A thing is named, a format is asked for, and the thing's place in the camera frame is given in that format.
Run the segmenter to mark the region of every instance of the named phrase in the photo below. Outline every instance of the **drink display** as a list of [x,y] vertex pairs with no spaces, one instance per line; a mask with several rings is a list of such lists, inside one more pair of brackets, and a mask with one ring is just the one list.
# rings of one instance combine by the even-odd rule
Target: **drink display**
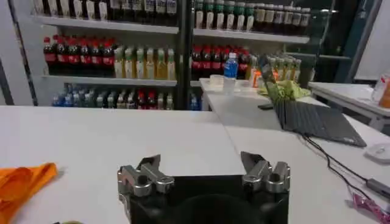
[[[211,10],[214,0],[208,0]],[[34,0],[37,15],[176,26],[176,0]]]
[[53,97],[53,107],[173,110],[172,93],[155,89],[105,89],[67,86]]
[[311,9],[264,3],[196,0],[197,29],[308,35]]
[[[235,53],[238,69],[236,79],[250,80],[254,74],[259,71],[257,65],[258,54],[250,53],[248,48],[238,46],[193,46],[191,54],[192,80],[199,78],[209,78],[210,75],[224,75],[229,54]],[[277,74],[277,80],[299,81],[301,60],[292,56],[278,54],[267,55],[274,74]]]
[[176,80],[173,49],[135,49],[118,44],[113,38],[54,35],[53,40],[57,41],[51,43],[45,37],[43,46],[50,75]]

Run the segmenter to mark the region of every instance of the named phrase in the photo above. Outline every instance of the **shelf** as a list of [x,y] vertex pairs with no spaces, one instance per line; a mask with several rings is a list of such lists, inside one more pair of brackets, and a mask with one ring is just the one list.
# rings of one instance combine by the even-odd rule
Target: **shelf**
[[272,41],[281,43],[294,43],[294,44],[305,44],[309,42],[308,37],[298,36],[284,36],[275,35],[268,33],[252,33],[252,32],[240,32],[240,31],[229,31],[229,30],[209,30],[209,29],[194,29],[195,36],[203,37],[223,37],[223,38],[235,38],[244,40],[262,40]]
[[63,83],[104,84],[104,85],[133,85],[133,86],[176,86],[172,80],[117,79],[103,77],[75,77],[59,75],[43,75],[43,79],[57,80]]
[[191,81],[190,86],[191,87],[200,87],[200,81]]
[[170,33],[177,34],[179,28],[169,26],[152,26],[134,23],[121,23],[114,21],[98,21],[88,19],[59,18],[51,16],[32,16],[33,19],[41,24],[67,27],[85,27],[94,29],[126,30],[150,33]]

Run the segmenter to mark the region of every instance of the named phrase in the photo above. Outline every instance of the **white table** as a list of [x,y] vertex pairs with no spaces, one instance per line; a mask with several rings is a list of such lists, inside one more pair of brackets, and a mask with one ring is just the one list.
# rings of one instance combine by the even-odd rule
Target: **white table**
[[[220,89],[210,86],[207,79],[201,79],[200,83],[204,100],[219,116],[238,153],[258,153],[274,164],[286,161],[291,166],[289,223],[376,223],[346,205],[345,201],[351,199],[346,184],[327,169],[321,153],[308,147],[296,134],[282,131],[273,110],[261,111],[257,108],[257,105],[269,103],[267,98],[259,96],[255,89],[246,87],[240,87],[240,92],[227,96],[220,93]],[[245,86],[245,81],[241,81],[238,86]],[[326,106],[311,97],[299,101]],[[368,147],[377,143],[390,143],[386,135],[351,117],[346,118]],[[380,166],[366,159],[363,156],[364,149],[314,140],[357,173],[390,186],[390,166]],[[348,179],[365,189],[354,177],[348,175]],[[382,208],[388,206],[382,198],[367,189],[365,191]]]
[[0,167],[54,162],[61,171],[15,223],[129,223],[116,171],[158,153],[167,175],[245,173],[211,112],[0,107],[0,114]]
[[390,123],[390,109],[371,101],[373,89],[363,84],[309,83],[313,94],[370,118],[370,126],[382,130]]

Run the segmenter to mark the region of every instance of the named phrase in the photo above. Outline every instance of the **beverage bottle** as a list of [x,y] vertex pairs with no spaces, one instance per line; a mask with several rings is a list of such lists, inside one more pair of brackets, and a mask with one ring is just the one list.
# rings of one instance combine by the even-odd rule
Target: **beverage bottle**
[[116,101],[117,109],[125,109],[126,108],[126,90],[123,90],[118,96],[118,100]]
[[177,4],[176,0],[166,0],[166,13],[168,14],[168,24],[176,26],[177,24]]
[[168,68],[165,62],[165,52],[161,48],[158,50],[157,78],[163,80],[168,78]]
[[203,0],[196,0],[195,5],[195,28],[201,29],[203,28]]
[[74,72],[79,71],[80,68],[80,46],[75,38],[71,38],[69,41],[69,65]]
[[296,83],[299,81],[299,75],[300,75],[300,64],[301,60],[295,59],[293,62],[293,67],[292,67],[292,80],[294,80]]
[[136,109],[137,106],[136,106],[136,102],[134,101],[134,96],[135,96],[135,92],[131,90],[127,98],[127,103],[126,103],[127,109]]
[[284,34],[291,34],[290,29],[292,26],[292,20],[293,20],[293,14],[294,14],[294,7],[293,6],[284,6],[285,10],[285,19],[283,20],[283,33]]
[[95,101],[95,97],[96,97],[96,91],[95,89],[90,89],[90,91],[88,93],[86,93],[85,95],[85,106],[86,107],[89,107],[89,108],[94,108],[96,107],[96,101]]
[[169,93],[166,96],[166,110],[173,110],[173,109],[174,109],[173,96],[172,93]]
[[226,94],[234,92],[234,86],[236,84],[238,63],[236,53],[229,53],[229,59],[226,61],[224,68],[224,87],[223,90]]
[[250,63],[248,68],[246,69],[245,79],[250,80],[250,77],[254,75],[257,68],[257,57],[254,55],[250,55]]
[[122,0],[123,21],[133,21],[132,0]]
[[246,31],[251,31],[254,26],[253,24],[255,21],[254,11],[255,11],[255,4],[253,3],[246,4],[246,8],[245,8],[246,19],[244,22],[244,27]]
[[100,71],[103,64],[102,51],[97,40],[93,41],[91,48],[92,66],[96,71]]
[[224,48],[221,53],[221,71],[219,72],[220,74],[224,73],[226,61],[229,59],[229,53],[230,49],[228,47]]
[[147,109],[157,110],[157,103],[156,103],[154,91],[150,91],[147,94]]
[[284,77],[283,77],[283,64],[284,64],[284,59],[280,58],[280,57],[276,57],[276,71],[278,73],[278,81],[283,81]]
[[59,95],[55,95],[52,100],[52,107],[62,107],[64,98]]
[[262,31],[264,27],[264,21],[266,17],[266,10],[265,10],[265,4],[259,3],[256,5],[255,9],[255,30]]
[[146,52],[146,77],[145,79],[154,79],[154,59],[153,59],[153,48],[149,48]]
[[274,33],[283,33],[283,21],[285,19],[285,11],[282,5],[275,8],[274,18]]
[[302,19],[302,14],[300,12],[300,7],[294,8],[294,14],[292,15],[293,24],[291,26],[291,34],[297,35],[300,27],[300,20]]
[[48,5],[49,5],[50,15],[54,16],[54,17],[59,16],[57,1],[56,0],[48,0]]
[[274,16],[275,16],[275,11],[274,11],[274,5],[269,4],[266,5],[266,18],[265,18],[265,23],[264,23],[264,32],[273,32],[273,23],[274,23]]
[[142,23],[144,21],[144,10],[142,2],[143,0],[132,0],[132,8],[134,12],[133,21],[136,23]]
[[116,108],[116,103],[118,101],[118,93],[113,91],[107,97],[107,108]]
[[109,0],[97,0],[99,4],[100,20],[111,19],[111,5]]
[[168,63],[166,67],[168,80],[176,80],[175,52],[173,49],[168,49]]
[[190,110],[197,111],[198,110],[198,104],[195,94],[191,93],[191,103],[190,103]]
[[43,0],[34,0],[34,9],[37,15],[44,15]]
[[298,33],[299,35],[305,35],[310,20],[310,8],[303,8],[301,11],[302,11],[302,19],[300,20]]
[[384,108],[390,108],[390,86],[389,83],[386,83],[382,97],[379,101],[379,106]]
[[107,96],[108,92],[101,92],[96,98],[96,107],[97,108],[107,108]]
[[137,109],[139,109],[139,110],[146,109],[145,95],[144,95],[144,92],[141,90],[138,90]]
[[156,1],[156,17],[155,24],[165,25],[167,24],[166,19],[166,0],[155,0]]
[[206,29],[211,29],[213,27],[214,21],[214,0],[206,0]]
[[220,48],[213,49],[213,53],[211,55],[211,73],[212,74],[221,74],[221,50]]
[[106,76],[113,76],[114,74],[114,50],[110,41],[104,43],[103,49],[103,67]]
[[157,109],[164,110],[164,94],[163,93],[158,94]]
[[224,28],[227,30],[233,29],[234,20],[235,20],[234,9],[235,9],[234,1],[227,1],[225,3]]
[[245,22],[245,2],[238,2],[235,7],[236,30],[242,30]]
[[85,107],[85,94],[87,90],[85,88],[81,88],[79,90],[79,97],[80,97],[80,106]]
[[215,12],[214,12],[214,27],[217,29],[222,29],[224,26],[224,0],[217,0],[215,5]]
[[87,18],[88,19],[100,18],[99,3],[96,0],[86,0],[85,5],[87,7]]
[[84,70],[90,70],[92,65],[91,50],[86,39],[81,41],[80,62]]
[[119,46],[114,50],[115,77],[119,79],[125,77],[123,55],[124,55],[124,46]]
[[249,53],[247,50],[241,51],[238,57],[238,75],[237,79],[245,79],[245,75],[248,69]]
[[389,80],[390,80],[390,71],[386,71],[384,74],[382,74],[379,77],[377,84],[375,84],[375,88],[371,94],[371,100],[374,103],[379,103],[379,101],[381,100]]
[[283,57],[282,58],[282,80],[286,80],[287,79],[287,68],[288,68],[288,61],[287,61],[287,57]]
[[153,24],[155,18],[156,0],[144,0],[145,6],[145,20],[144,23]]
[[71,93],[67,94],[65,97],[65,102],[63,103],[64,107],[73,107],[73,95]]
[[57,56],[55,55],[53,45],[50,44],[49,37],[43,39],[43,54],[44,60],[46,61],[46,64],[48,64],[49,73],[51,73],[57,62]]
[[292,60],[292,58],[287,58],[286,59],[286,79],[287,80],[292,80],[291,78],[291,74],[293,73],[293,63],[294,61]]
[[110,0],[112,20],[121,21],[122,20],[122,1],[121,0]]
[[74,14],[76,19],[83,19],[83,0],[73,0]]
[[64,43],[62,37],[58,38],[57,58],[59,62],[58,65],[62,70],[65,70],[65,68],[68,66],[69,63],[69,55],[68,55],[68,46]]
[[191,62],[191,73],[192,73],[192,80],[199,80],[201,77],[201,71],[202,71],[202,56],[201,56],[201,48],[199,46],[193,47],[193,52],[191,55],[192,62]]
[[144,79],[144,49],[139,48],[136,52],[136,76],[138,79]]
[[78,92],[73,92],[73,106],[74,107],[82,107],[80,95]]
[[202,72],[201,76],[203,78],[209,78],[211,73],[211,49],[210,47],[206,46],[203,49],[202,54]]
[[125,57],[125,71],[126,71],[126,78],[132,79],[134,77],[135,69],[134,69],[134,56],[133,56],[133,47],[128,47],[124,51],[124,57]]

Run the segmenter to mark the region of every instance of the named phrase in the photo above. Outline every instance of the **bottle label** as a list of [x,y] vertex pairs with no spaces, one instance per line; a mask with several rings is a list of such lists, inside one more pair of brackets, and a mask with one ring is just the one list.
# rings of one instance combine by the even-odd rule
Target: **bottle label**
[[275,11],[273,10],[267,10],[266,11],[266,22],[272,23],[274,20]]
[[176,80],[175,63],[174,62],[168,62],[167,70],[168,70],[168,80]]
[[38,15],[43,14],[43,2],[42,0],[34,0],[35,11]]
[[224,13],[224,5],[218,4],[215,7],[217,14]]
[[310,14],[303,14],[300,25],[306,27],[307,25],[309,25],[309,19],[310,19]]
[[288,70],[286,71],[286,79],[287,79],[287,80],[291,80],[291,70],[290,70],[290,69],[288,69]]
[[100,19],[107,20],[107,3],[99,2]]
[[78,64],[80,63],[80,55],[69,55],[68,60],[71,64]]
[[292,23],[293,23],[293,25],[299,26],[301,17],[302,17],[302,14],[294,13],[293,16],[292,16],[292,20],[293,20]]
[[110,0],[110,6],[112,9],[120,9],[121,8],[121,4],[120,4],[119,0]]
[[92,56],[92,64],[101,65],[102,64],[102,57]]
[[132,6],[134,11],[142,10],[142,0],[133,0]]
[[284,24],[289,25],[289,24],[292,23],[292,20],[293,20],[293,13],[292,12],[286,12]]
[[196,28],[201,29],[203,23],[203,11],[196,12]]
[[166,10],[166,0],[156,0],[156,12],[165,13]]
[[246,69],[248,68],[248,65],[247,64],[239,64],[238,65],[238,69],[240,71],[246,71]]
[[122,1],[122,9],[124,9],[124,10],[130,10],[131,9],[131,2],[130,2],[130,0],[123,0]]
[[211,64],[211,67],[215,70],[220,70],[221,69],[221,62],[213,62]]
[[45,54],[44,60],[47,62],[54,62],[55,61],[55,54],[54,53]]
[[246,30],[249,31],[252,29],[252,27],[254,26],[254,21],[255,18],[253,16],[248,16],[248,19],[247,19],[247,23],[246,23]]
[[146,74],[147,74],[147,79],[154,79],[154,65],[153,64],[146,65]]
[[207,12],[213,11],[213,9],[214,9],[214,4],[213,3],[206,4],[206,11]]
[[103,57],[103,64],[114,65],[114,57]]
[[176,14],[176,0],[166,1],[166,12],[169,14]]
[[213,26],[213,20],[214,20],[214,13],[208,12],[207,19],[206,19],[206,29],[211,29],[211,27]]
[[239,15],[237,19],[237,30],[242,30],[244,25],[245,16]]
[[256,22],[262,23],[266,17],[266,11],[264,9],[256,10]]
[[294,81],[298,83],[299,81],[299,75],[300,75],[300,70],[296,70],[294,73]]
[[67,63],[69,61],[69,58],[65,54],[58,54],[58,61],[61,63]]
[[94,2],[91,0],[87,0],[87,12],[88,19],[95,19],[95,6]]
[[89,65],[92,63],[92,58],[91,58],[91,56],[88,56],[88,55],[81,55],[80,60],[81,60],[81,63],[83,63],[85,65]]
[[69,1],[68,0],[61,0],[61,8],[62,8],[62,15],[63,16],[69,16]]
[[227,15],[226,29],[231,30],[234,23],[234,14]]
[[217,29],[221,29],[222,26],[224,25],[224,17],[225,15],[223,13],[218,13],[217,14]]
[[83,9],[82,9],[82,3],[80,0],[74,0],[73,1],[74,5],[74,13],[76,14],[77,19],[82,19],[83,18]]
[[283,17],[284,17],[284,15],[285,15],[284,12],[277,11],[277,12],[276,12],[276,15],[275,15],[274,23],[276,23],[276,24],[281,24],[281,23],[283,22]]
[[233,14],[233,13],[234,13],[234,5],[226,6],[226,14]]
[[142,61],[138,61],[136,64],[136,76],[138,79],[144,78],[144,63]]
[[125,70],[126,70],[126,78],[132,79],[133,78],[133,61],[126,60],[124,66],[125,66]]
[[154,12],[155,0],[144,0],[145,3],[145,11]]
[[115,60],[114,63],[115,77],[118,79],[123,78],[122,76],[122,60]]
[[203,2],[196,2],[195,9],[197,11],[203,10]]
[[210,61],[202,61],[202,69],[210,69],[211,62]]
[[246,16],[253,16],[254,15],[254,12],[255,12],[255,9],[254,8],[247,8],[246,9]]
[[241,6],[237,6],[237,7],[235,7],[235,11],[236,11],[237,15],[243,15],[245,12],[245,8],[241,7]]
[[192,69],[200,69],[200,68],[202,68],[202,63],[200,63],[199,61],[193,60],[191,67],[192,67]]
[[56,0],[49,0],[49,7],[50,7],[50,14],[51,16],[58,15],[57,11],[57,1]]

